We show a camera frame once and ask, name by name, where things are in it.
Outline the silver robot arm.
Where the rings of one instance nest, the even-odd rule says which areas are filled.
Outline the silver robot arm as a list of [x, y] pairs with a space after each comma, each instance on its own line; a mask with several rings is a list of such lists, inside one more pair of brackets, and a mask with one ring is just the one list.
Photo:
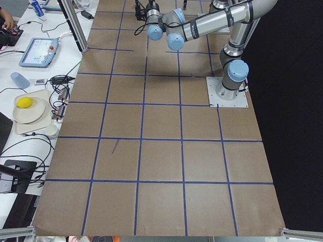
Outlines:
[[184, 43], [198, 39], [223, 28], [231, 28], [228, 43], [220, 52], [220, 61], [224, 71], [222, 81], [216, 86], [216, 94], [223, 100], [234, 100], [239, 93], [242, 82], [247, 78], [249, 67], [241, 60], [246, 41], [256, 20], [267, 14], [277, 1], [212, 1], [209, 12], [205, 15], [186, 21], [181, 8], [162, 14], [155, 1], [149, 1], [144, 7], [136, 1], [135, 10], [138, 21], [143, 21], [135, 35], [146, 28], [151, 40], [160, 40], [167, 36], [171, 50], [180, 50]]

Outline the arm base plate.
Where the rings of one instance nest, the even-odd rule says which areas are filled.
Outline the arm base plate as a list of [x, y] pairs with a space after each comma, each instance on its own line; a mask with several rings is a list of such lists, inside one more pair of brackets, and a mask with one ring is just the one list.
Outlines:
[[210, 107], [248, 108], [245, 91], [239, 92], [234, 100], [221, 99], [216, 93], [216, 87], [222, 82], [222, 77], [206, 77]]

